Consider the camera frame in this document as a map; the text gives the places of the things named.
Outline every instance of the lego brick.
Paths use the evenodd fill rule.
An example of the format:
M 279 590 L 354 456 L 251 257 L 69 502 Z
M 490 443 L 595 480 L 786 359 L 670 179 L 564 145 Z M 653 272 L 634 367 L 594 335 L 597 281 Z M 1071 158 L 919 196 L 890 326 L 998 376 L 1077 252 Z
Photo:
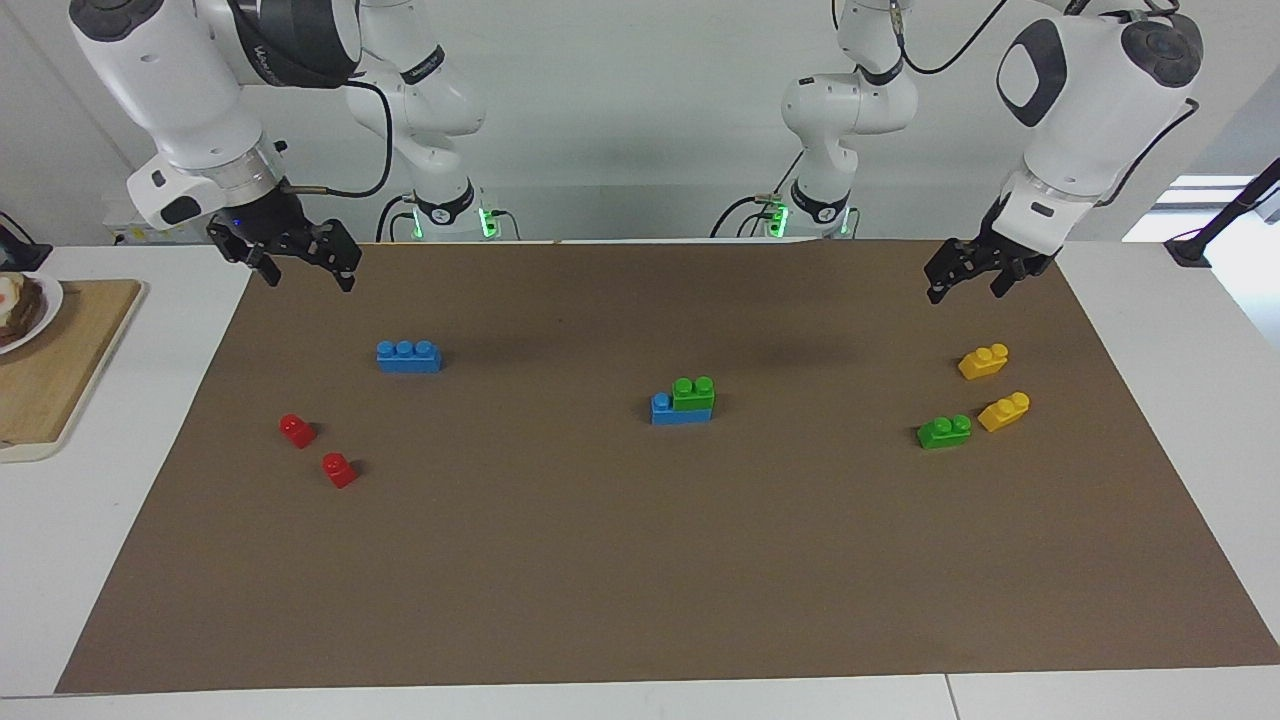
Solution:
M 995 375 L 996 373 L 1004 370 L 1007 364 L 1009 348 L 997 342 L 991 347 L 979 347 L 969 355 L 965 355 L 964 360 L 960 361 L 960 374 L 963 374 L 966 380 L 975 380 L 978 378 Z
M 973 420 L 968 415 L 955 418 L 938 418 L 916 433 L 920 438 L 920 447 L 924 450 L 941 450 L 943 447 L 956 447 L 969 442 L 973 437 Z
M 685 413 L 689 410 L 712 410 L 716 407 L 716 382 L 703 375 L 696 380 L 680 378 L 671 386 L 672 407 Z
M 671 396 L 666 392 L 653 396 L 649 409 L 649 418 L 654 425 L 692 425 L 712 421 L 709 407 L 707 410 L 676 410 L 671 404 Z
M 398 343 L 378 343 L 378 366 L 393 374 L 433 374 L 444 368 L 440 350 L 428 341 L 417 345 L 404 340 Z
M 324 456 L 324 474 L 329 475 L 329 480 L 338 489 L 349 486 L 360 477 L 360 473 L 339 452 L 330 452 Z
M 1032 398 L 1025 392 L 1015 392 L 983 410 L 982 415 L 978 415 L 978 421 L 988 433 L 993 433 L 1021 420 L 1030 407 Z
M 315 428 L 292 413 L 280 418 L 280 433 L 298 450 L 306 448 L 316 438 Z

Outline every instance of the bread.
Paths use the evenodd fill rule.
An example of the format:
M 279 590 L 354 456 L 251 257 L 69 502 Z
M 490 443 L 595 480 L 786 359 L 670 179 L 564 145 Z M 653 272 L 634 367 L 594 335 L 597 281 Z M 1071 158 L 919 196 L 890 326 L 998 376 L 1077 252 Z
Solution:
M 44 306 L 40 283 L 20 273 L 0 273 L 0 347 L 31 332 Z

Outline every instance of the black stand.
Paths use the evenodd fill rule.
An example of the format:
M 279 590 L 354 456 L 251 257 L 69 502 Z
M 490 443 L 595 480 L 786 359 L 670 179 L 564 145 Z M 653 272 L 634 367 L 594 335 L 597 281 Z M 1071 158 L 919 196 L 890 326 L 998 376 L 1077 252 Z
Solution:
M 1208 249 L 1208 243 L 1217 240 L 1217 236 L 1222 234 L 1222 231 L 1239 219 L 1240 215 L 1257 208 L 1258 201 L 1262 200 L 1262 193 L 1271 190 L 1277 182 L 1280 182 L 1280 158 L 1276 158 L 1266 170 L 1262 170 L 1261 176 L 1245 186 L 1240 191 L 1240 195 L 1224 208 L 1216 218 L 1210 220 L 1204 225 L 1204 229 L 1196 237 L 1190 240 L 1170 240 L 1165 243 L 1165 250 L 1169 250 L 1174 261 L 1184 268 L 1212 268 L 1208 260 L 1204 259 L 1204 250 Z
M 29 273 L 38 270 L 52 251 L 52 245 L 23 242 L 8 228 L 0 225 L 0 259 L 4 259 L 0 263 L 0 272 Z

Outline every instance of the white table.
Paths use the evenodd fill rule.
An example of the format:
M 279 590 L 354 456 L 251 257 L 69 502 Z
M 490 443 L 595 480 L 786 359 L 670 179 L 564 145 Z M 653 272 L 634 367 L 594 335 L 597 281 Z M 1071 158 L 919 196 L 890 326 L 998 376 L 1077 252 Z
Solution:
M 1179 269 L 1158 246 L 1075 243 L 1061 264 L 1268 626 L 1280 632 L 1280 354 L 1212 273 Z M 1280 667 L 41 697 L 54 691 L 248 278 L 207 247 L 64 249 L 46 269 L 60 279 L 141 278 L 150 295 L 68 446 L 44 462 L 0 466 L 0 719 L 1280 715 Z

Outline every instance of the yellow lego brick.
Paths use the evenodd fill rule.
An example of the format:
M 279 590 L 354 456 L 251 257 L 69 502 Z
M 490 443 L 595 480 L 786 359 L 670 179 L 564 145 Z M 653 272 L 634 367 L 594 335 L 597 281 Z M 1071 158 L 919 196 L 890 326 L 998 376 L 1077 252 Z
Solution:
M 993 433 L 1020 420 L 1030 407 L 1032 398 L 1025 392 L 1015 392 L 983 410 L 982 415 L 978 415 L 978 421 L 988 433 Z
M 1009 348 L 998 342 L 991 347 L 979 347 L 960 361 L 960 374 L 966 380 L 995 375 L 1009 364 Z

